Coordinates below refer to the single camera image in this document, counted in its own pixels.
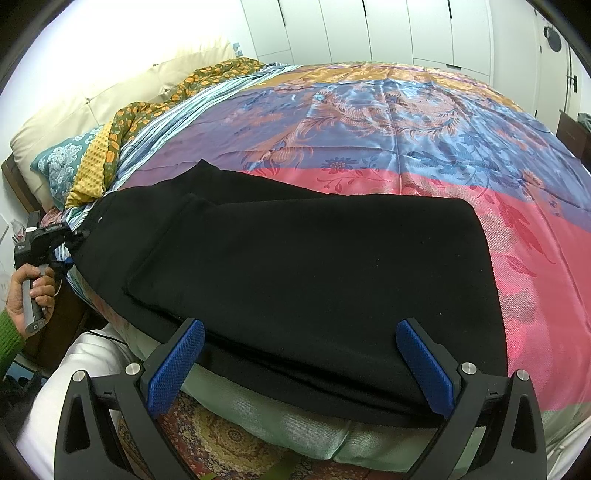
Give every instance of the wooden nightstand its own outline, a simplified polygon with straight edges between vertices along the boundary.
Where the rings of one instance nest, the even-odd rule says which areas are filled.
[[[556,137],[591,171],[591,132],[561,110]]]
[[[64,280],[56,296],[56,309],[50,322],[27,340],[21,353],[38,366],[53,372],[83,329],[100,329],[105,325],[106,320],[78,297]]]

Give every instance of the blue gripper pad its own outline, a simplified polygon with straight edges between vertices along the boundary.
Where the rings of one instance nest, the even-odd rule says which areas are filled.
[[[194,320],[148,384],[146,408],[152,418],[168,412],[204,343],[205,328]]]
[[[406,320],[396,327],[396,346],[431,410],[449,418],[454,409],[453,383]]]

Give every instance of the metal screw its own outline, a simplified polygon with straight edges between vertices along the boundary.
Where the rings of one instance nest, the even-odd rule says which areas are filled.
[[[125,373],[128,375],[135,375],[141,369],[139,364],[129,364],[125,367]]]
[[[529,373],[526,372],[525,370],[518,370],[517,371],[517,377],[520,380],[523,380],[524,382],[527,382],[530,379]]]
[[[476,370],[478,370],[476,368],[476,365],[471,364],[470,362],[464,362],[464,363],[462,363],[462,371],[465,374],[474,375],[476,373]]]
[[[74,375],[72,375],[72,380],[74,382],[81,382],[85,375],[86,374],[84,373],[84,370],[78,370],[77,372],[74,372]]]

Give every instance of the human hand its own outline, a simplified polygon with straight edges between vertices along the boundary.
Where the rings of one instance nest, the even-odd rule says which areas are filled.
[[[14,322],[18,332],[25,339],[30,337],[32,333],[27,333],[25,330],[25,313],[22,306],[23,282],[28,278],[36,278],[31,285],[32,289],[29,292],[29,295],[43,308],[44,317],[47,322],[51,318],[55,306],[55,300],[53,297],[56,294],[56,281],[53,280],[53,270],[51,268],[46,268],[45,275],[39,277],[40,274],[41,271],[37,267],[33,267],[27,263],[16,270],[10,279],[8,298],[6,299],[6,312]]]

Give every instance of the wall outlet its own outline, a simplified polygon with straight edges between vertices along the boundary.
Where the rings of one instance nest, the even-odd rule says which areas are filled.
[[[4,240],[4,236],[8,231],[8,222],[3,215],[0,215],[0,243]]]

